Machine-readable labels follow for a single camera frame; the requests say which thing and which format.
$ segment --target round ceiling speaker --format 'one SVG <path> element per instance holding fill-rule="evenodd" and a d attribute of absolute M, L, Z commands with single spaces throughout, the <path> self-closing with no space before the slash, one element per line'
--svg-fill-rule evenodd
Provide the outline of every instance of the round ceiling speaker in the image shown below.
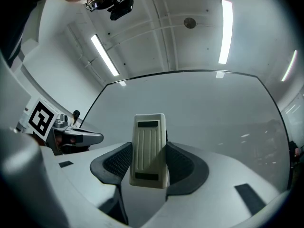
<path fill-rule="evenodd" d="M 184 20 L 184 25 L 189 29 L 193 29 L 194 27 L 197 26 L 197 22 L 193 18 L 186 18 Z"/>

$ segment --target ceiling light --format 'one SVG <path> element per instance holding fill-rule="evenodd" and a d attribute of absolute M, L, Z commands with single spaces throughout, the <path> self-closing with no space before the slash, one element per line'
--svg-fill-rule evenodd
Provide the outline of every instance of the ceiling light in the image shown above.
<path fill-rule="evenodd" d="M 225 75 L 224 72 L 217 72 L 217 78 L 223 78 Z"/>
<path fill-rule="evenodd" d="M 297 53 L 298 53 L 298 51 L 295 50 L 295 51 L 294 51 L 293 58 L 291 59 L 291 62 L 290 62 L 290 64 L 289 64 L 289 66 L 288 66 L 288 69 L 287 69 L 287 71 L 286 71 L 284 77 L 282 78 L 282 81 L 285 81 L 285 79 L 287 78 L 287 76 L 288 76 L 288 74 L 289 74 L 290 69 L 291 69 L 292 66 L 294 65 L 294 62 L 295 62 L 294 60 L 295 60 L 295 57 L 296 57 L 296 54 L 297 54 Z"/>
<path fill-rule="evenodd" d="M 119 83 L 120 83 L 120 85 L 123 86 L 123 87 L 127 86 L 127 84 L 126 84 L 124 81 L 120 81 Z"/>
<path fill-rule="evenodd" d="M 107 52 L 105 51 L 103 45 L 101 44 L 97 35 L 93 35 L 91 37 L 91 41 L 93 42 L 94 46 L 96 47 L 97 51 L 99 52 L 100 56 L 104 60 L 105 64 L 108 66 L 109 70 L 113 74 L 113 76 L 119 75 L 118 71 L 116 70 L 113 62 L 109 58 Z"/>
<path fill-rule="evenodd" d="M 220 64 L 226 64 L 231 44 L 232 26 L 233 26 L 233 11 L 232 2 L 222 0 L 223 6 L 223 41 L 220 50 L 219 61 Z"/>
<path fill-rule="evenodd" d="M 293 105 L 293 107 L 291 107 L 291 108 L 286 112 L 286 114 L 289 113 L 294 107 L 295 107 L 295 105 Z"/>
<path fill-rule="evenodd" d="M 299 109 L 299 108 L 300 108 L 300 106 L 301 106 L 301 105 L 299 105 L 299 106 L 298 106 L 298 107 L 297 107 L 297 108 L 296 108 L 296 109 L 295 109 L 293 112 L 291 112 L 291 113 L 294 113 L 294 112 L 295 112 L 297 109 Z"/>

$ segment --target ceiling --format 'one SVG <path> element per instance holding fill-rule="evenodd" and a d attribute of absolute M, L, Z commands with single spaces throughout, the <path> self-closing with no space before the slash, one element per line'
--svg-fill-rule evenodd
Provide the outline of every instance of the ceiling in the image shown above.
<path fill-rule="evenodd" d="M 276 0 L 228 1 L 233 4 L 233 33 L 225 65 L 218 63 L 223 36 L 221 0 L 134 0 L 132 12 L 117 21 L 111 21 L 106 10 L 89 12 L 81 5 L 72 22 L 71 15 L 68 24 L 63 20 L 64 34 L 76 57 L 81 57 L 102 86 L 151 73 L 221 69 L 258 76 L 281 107 L 286 107 L 303 86 L 304 71 L 299 67 L 300 51 L 287 80 L 281 82 L 294 50 L 299 50 L 285 11 Z M 197 27 L 186 28 L 187 17 L 194 18 Z M 90 39 L 94 34 L 119 76 L 113 76 L 99 56 Z"/>

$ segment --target whiteboard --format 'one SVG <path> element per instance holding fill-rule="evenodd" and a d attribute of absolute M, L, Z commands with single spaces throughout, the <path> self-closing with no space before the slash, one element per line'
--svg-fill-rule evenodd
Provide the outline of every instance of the whiteboard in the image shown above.
<path fill-rule="evenodd" d="M 164 113 L 168 140 L 233 157 L 286 190 L 288 140 L 281 115 L 254 76 L 183 71 L 108 85 L 82 128 L 104 141 L 90 149 L 132 141 L 136 114 Z"/>

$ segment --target qr-like tag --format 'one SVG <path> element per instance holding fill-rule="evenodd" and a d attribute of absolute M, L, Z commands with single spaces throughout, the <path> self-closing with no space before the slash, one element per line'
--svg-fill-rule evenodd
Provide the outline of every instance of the qr-like tag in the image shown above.
<path fill-rule="evenodd" d="M 53 107 L 48 105 L 44 100 L 38 99 L 33 107 L 28 124 L 35 134 L 46 141 L 57 116 L 58 112 Z"/>

